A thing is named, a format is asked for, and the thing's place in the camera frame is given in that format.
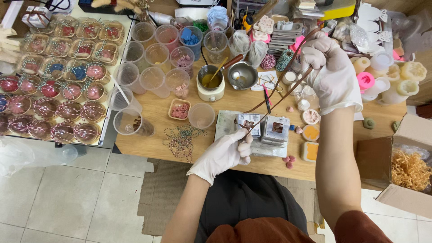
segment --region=twine spool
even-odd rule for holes
[[[265,55],[263,61],[261,62],[261,67],[264,70],[272,69],[276,65],[276,58],[273,55]]]
[[[279,60],[277,60],[275,66],[276,70],[278,70],[279,72],[283,72],[283,70],[288,65],[289,61],[291,61],[293,56],[294,56],[294,52],[291,49],[284,50]]]

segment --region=green soap piece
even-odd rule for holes
[[[374,129],[375,121],[372,118],[365,118],[363,120],[363,127],[367,129]]]
[[[396,132],[399,129],[399,126],[400,126],[400,121],[394,121],[391,124],[391,129],[393,129],[393,131]]]

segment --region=wooden table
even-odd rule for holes
[[[208,57],[207,52],[203,49],[205,57]],[[229,50],[225,50],[225,53],[229,56]],[[198,70],[205,65],[205,62],[201,58],[194,63],[194,76],[191,78],[190,84],[190,96],[187,98],[192,105],[200,102],[204,102],[198,97],[196,76]],[[258,72],[264,71],[261,67],[258,68]],[[224,71],[225,77],[225,94],[224,96],[213,103],[207,102],[211,105],[216,114],[219,110],[232,110],[232,111],[247,111],[256,106],[259,102],[264,100],[264,93],[262,91],[251,91],[249,90],[235,90],[229,83],[226,77],[227,71]],[[116,145],[120,151],[124,154],[133,154],[149,158],[187,162],[185,158],[176,158],[172,155],[168,146],[162,144],[162,140],[166,138],[164,133],[165,128],[175,128],[177,126],[183,126],[188,123],[188,120],[180,121],[168,117],[168,110],[171,101],[176,96],[171,95],[166,99],[161,99],[152,92],[147,92],[143,95],[135,95],[138,101],[143,105],[142,115],[148,119],[156,129],[155,135],[152,137],[142,137],[139,135],[118,135]],[[279,94],[274,94],[270,100],[275,104],[281,99]],[[301,127],[306,124],[302,122],[300,113],[297,109],[294,112],[287,112],[288,106],[296,107],[294,96],[288,96],[285,101],[280,103],[273,111],[271,115],[274,116],[285,116],[291,119],[291,124],[300,125]],[[267,108],[262,105],[260,108],[254,111],[255,113],[266,114]],[[393,106],[382,106],[376,101],[372,101],[364,104],[363,117],[373,118],[376,121],[375,129],[369,130],[363,127],[362,121],[354,122],[354,145],[358,140],[366,140],[375,137],[383,137],[392,135],[391,123],[393,121],[400,121],[402,116],[407,112],[405,102],[399,105]],[[209,147],[214,140],[215,124],[210,126],[207,131],[207,136],[199,136],[192,140],[194,145],[192,158],[195,161],[199,156]],[[306,162],[301,160],[300,152],[301,146],[306,142],[302,138],[301,134],[295,132],[289,133],[289,144],[288,144],[288,155],[294,155],[297,160],[294,163],[293,169],[287,169],[285,163],[280,157],[252,157],[251,163],[247,166],[238,165],[234,167],[235,170],[242,170],[248,172],[255,172],[260,174],[267,174],[273,176],[282,176],[293,179],[301,180],[315,180],[315,163]]]

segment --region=wooden handle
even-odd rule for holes
[[[229,66],[233,65],[236,62],[241,61],[242,59],[243,59],[243,54],[238,55],[237,57],[225,63],[225,65],[223,65],[223,69],[227,69]]]

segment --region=stirring stick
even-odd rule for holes
[[[215,72],[215,74],[213,74],[213,77],[210,79],[209,83],[213,80],[213,78],[216,76],[216,74],[219,72],[219,70],[222,68],[223,64],[226,62],[226,60],[228,60],[228,57],[225,58],[225,60],[223,60],[223,62],[220,64],[219,68],[217,69],[217,71]]]
[[[118,86],[118,90],[120,91],[121,95],[123,95],[123,98],[126,100],[127,105],[130,105],[129,100],[127,99],[126,95],[124,94],[123,90],[120,88],[120,85],[117,83],[117,80],[111,75],[111,79],[114,80],[115,85]]]

